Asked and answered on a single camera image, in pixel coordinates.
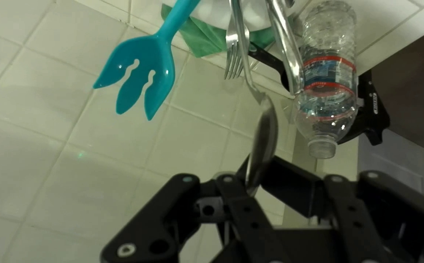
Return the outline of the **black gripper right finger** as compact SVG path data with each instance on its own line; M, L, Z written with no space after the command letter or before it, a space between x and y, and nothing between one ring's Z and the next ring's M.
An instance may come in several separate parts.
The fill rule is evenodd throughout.
M385 172L319 178L274 156L261 187L303 218L331 221L344 250L379 250L397 263L424 260L424 196Z

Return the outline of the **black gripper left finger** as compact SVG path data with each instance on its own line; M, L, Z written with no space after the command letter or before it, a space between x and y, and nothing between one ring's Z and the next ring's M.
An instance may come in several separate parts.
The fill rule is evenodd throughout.
M265 215L229 174L205 183L173 175L103 247L100 263L179 263L179 251L203 224L230 234L210 263L280 263Z

